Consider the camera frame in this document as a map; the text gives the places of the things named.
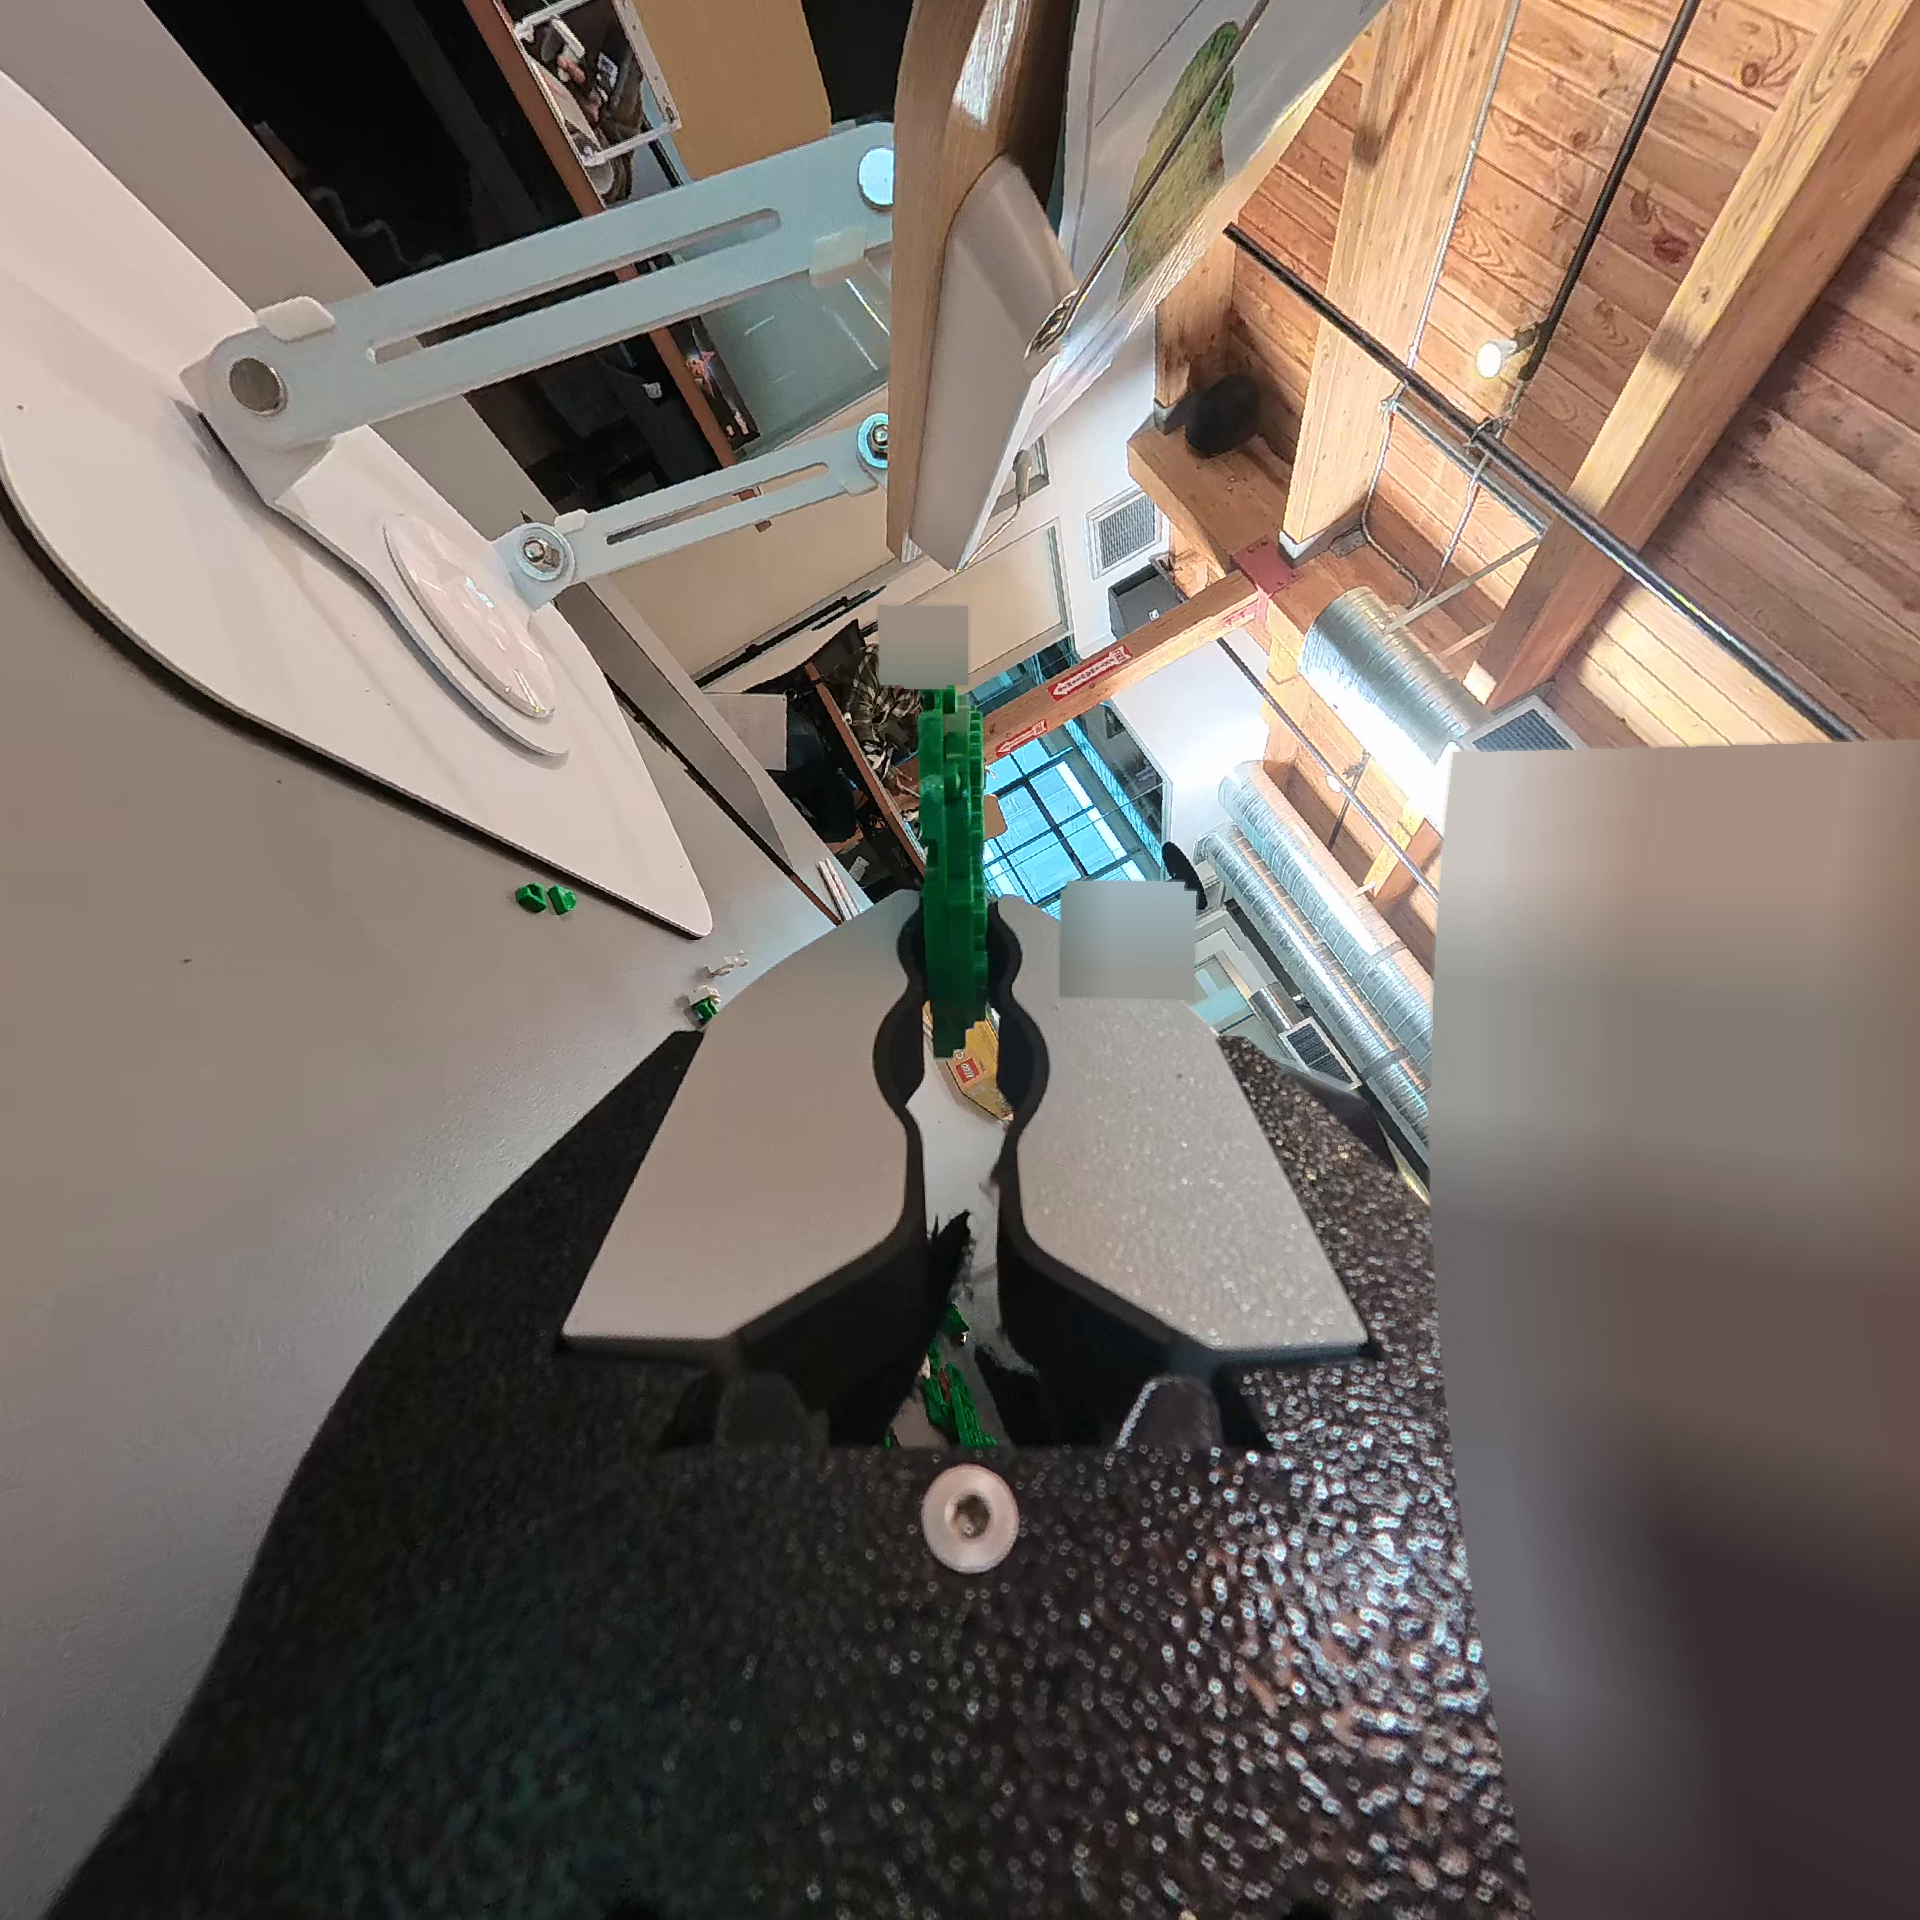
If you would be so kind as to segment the silver ventilation duct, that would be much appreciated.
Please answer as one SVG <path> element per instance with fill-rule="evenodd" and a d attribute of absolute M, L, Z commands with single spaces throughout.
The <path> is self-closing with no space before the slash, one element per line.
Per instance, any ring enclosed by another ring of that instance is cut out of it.
<path fill-rule="evenodd" d="M 1226 808 L 1222 826 L 1235 826 L 1248 836 L 1248 842 L 1254 842 L 1260 861 L 1279 877 L 1282 892 L 1292 896 L 1307 914 L 1317 918 L 1310 902 L 1323 899 L 1326 905 L 1348 908 L 1367 930 L 1392 930 L 1392 936 L 1402 940 L 1402 933 L 1386 924 L 1364 886 L 1348 877 L 1332 852 L 1307 830 L 1301 814 L 1285 801 L 1257 760 L 1244 760 L 1219 782 L 1219 804 Z"/>
<path fill-rule="evenodd" d="M 1301 679 L 1383 764 L 1439 767 L 1452 751 L 1559 751 L 1581 738 L 1546 707 L 1521 698 L 1483 707 L 1405 635 L 1373 588 L 1348 588 L 1314 616 L 1301 641 Z"/>
<path fill-rule="evenodd" d="M 1307 914 L 1235 826 L 1210 830 L 1210 858 L 1320 1028 L 1408 1138 L 1427 1141 L 1433 980 L 1392 930 L 1373 933 L 1342 905 Z"/>

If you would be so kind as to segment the tan rounded board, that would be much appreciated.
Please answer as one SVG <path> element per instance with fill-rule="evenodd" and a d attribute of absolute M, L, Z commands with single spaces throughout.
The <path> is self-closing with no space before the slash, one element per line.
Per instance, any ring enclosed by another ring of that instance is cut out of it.
<path fill-rule="evenodd" d="M 801 3 L 638 3 L 638 19 L 672 91 L 672 141 L 691 179 L 830 132 Z"/>

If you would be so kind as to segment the yellow lego box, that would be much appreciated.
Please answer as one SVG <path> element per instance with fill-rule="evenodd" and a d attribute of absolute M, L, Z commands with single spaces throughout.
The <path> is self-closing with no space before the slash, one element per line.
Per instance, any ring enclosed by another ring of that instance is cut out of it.
<path fill-rule="evenodd" d="M 936 1053 L 952 1090 L 993 1122 L 1009 1122 L 1012 1106 L 999 1087 L 999 1028 L 993 1012 L 965 1031 L 952 1053 Z"/>

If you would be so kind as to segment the open instruction booklet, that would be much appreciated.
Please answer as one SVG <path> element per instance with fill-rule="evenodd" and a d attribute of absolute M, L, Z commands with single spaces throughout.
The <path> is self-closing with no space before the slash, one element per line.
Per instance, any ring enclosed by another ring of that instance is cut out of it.
<path fill-rule="evenodd" d="M 1226 189 L 1383 3 L 1081 3 L 1059 239 L 1078 302 L 1050 349 L 1106 355 L 1226 214 Z"/>

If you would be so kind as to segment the white book stand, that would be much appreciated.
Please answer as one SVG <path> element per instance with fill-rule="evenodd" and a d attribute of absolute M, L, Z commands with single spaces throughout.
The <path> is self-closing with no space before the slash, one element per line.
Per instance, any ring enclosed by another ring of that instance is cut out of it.
<path fill-rule="evenodd" d="M 591 214 L 343 302 L 248 311 L 3 79 L 3 493 L 189 688 L 679 930 L 713 914 L 603 672 L 588 581 L 833 496 L 962 562 L 1021 440 L 1015 264 L 1062 270 L 1015 157 L 1031 3 L 930 3 L 899 123 Z M 883 424 L 484 537 L 383 421 L 892 255 Z"/>

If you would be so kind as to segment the green lego plate assembly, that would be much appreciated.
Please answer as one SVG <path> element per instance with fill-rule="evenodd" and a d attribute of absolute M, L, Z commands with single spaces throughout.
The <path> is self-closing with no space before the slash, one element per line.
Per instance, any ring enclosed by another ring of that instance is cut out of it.
<path fill-rule="evenodd" d="M 990 1002 L 980 713 L 955 688 L 924 691 L 921 698 L 918 779 L 930 1037 L 940 1056 L 952 1056 Z"/>

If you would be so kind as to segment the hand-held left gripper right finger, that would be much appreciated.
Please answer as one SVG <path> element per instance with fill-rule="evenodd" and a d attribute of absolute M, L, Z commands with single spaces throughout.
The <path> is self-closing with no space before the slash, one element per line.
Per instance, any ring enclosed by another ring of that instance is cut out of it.
<path fill-rule="evenodd" d="M 990 921 L 999 1317 L 1037 1373 L 1351 1358 L 1367 1332 L 1213 1031 L 1185 999 L 1059 990 L 1062 927 Z"/>

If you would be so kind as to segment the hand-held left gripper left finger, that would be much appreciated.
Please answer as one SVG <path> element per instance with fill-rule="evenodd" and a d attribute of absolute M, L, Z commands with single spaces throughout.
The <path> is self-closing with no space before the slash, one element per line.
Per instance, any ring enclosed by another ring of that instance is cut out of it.
<path fill-rule="evenodd" d="M 562 1323 L 704 1364 L 902 1364 L 924 1342 L 918 896 L 782 958 L 707 1024 Z"/>

